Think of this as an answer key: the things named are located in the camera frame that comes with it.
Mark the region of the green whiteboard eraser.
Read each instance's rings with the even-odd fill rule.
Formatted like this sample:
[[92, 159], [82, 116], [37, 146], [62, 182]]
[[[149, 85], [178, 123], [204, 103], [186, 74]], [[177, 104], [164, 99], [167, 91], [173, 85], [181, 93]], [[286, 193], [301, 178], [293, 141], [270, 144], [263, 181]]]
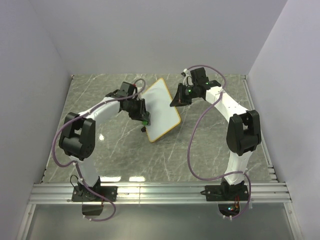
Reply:
[[142, 121], [142, 125], [143, 126], [149, 126], [150, 125], [150, 121], [144, 120], [144, 121]]

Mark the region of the yellow framed whiteboard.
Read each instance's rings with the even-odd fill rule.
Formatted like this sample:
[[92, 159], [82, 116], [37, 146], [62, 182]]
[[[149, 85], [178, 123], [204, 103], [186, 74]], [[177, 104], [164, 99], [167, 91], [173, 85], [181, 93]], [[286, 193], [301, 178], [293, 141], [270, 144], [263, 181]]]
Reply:
[[176, 107], [171, 107], [173, 98], [163, 78], [159, 78], [142, 94], [150, 121], [146, 134], [151, 143], [156, 142], [181, 123]]

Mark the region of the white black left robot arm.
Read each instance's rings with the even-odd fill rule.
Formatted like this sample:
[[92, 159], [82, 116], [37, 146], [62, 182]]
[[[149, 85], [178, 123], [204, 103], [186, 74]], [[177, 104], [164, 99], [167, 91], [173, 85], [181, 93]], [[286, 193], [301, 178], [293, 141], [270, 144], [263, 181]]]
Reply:
[[135, 82], [124, 81], [119, 89], [108, 93], [93, 107], [66, 115], [64, 124], [56, 133], [52, 144], [58, 145], [69, 156], [70, 162], [60, 163], [55, 152], [52, 157], [61, 168], [75, 166], [78, 174], [76, 194], [85, 196], [89, 201], [96, 201], [103, 196], [100, 176], [90, 159], [96, 145], [96, 129], [100, 124], [121, 111], [127, 112], [132, 120], [140, 121], [143, 126], [151, 123], [146, 101], [141, 97], [143, 90], [144, 88], [137, 87]]

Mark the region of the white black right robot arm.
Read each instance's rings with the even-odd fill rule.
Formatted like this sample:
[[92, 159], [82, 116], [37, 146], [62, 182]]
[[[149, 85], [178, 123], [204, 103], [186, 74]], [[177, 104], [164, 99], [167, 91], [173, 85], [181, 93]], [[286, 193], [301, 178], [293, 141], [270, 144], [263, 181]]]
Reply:
[[226, 83], [210, 80], [206, 74], [207, 68], [207, 65], [194, 65], [183, 70], [183, 82], [178, 84], [170, 106], [188, 106], [193, 99], [201, 98], [210, 103], [209, 110], [216, 108], [227, 120], [226, 144], [230, 151], [227, 169], [220, 176], [221, 184], [217, 190], [209, 190], [207, 194], [224, 201], [237, 200], [241, 194], [249, 194], [245, 186], [246, 168], [252, 153], [262, 141], [260, 115], [228, 95]]

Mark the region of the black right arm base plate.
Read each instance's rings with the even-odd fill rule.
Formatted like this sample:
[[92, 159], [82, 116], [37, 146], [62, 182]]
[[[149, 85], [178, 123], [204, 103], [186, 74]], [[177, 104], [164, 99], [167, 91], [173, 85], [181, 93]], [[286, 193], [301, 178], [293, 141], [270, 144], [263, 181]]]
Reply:
[[200, 194], [205, 196], [207, 202], [247, 201], [249, 199], [249, 190], [246, 185], [205, 185]]

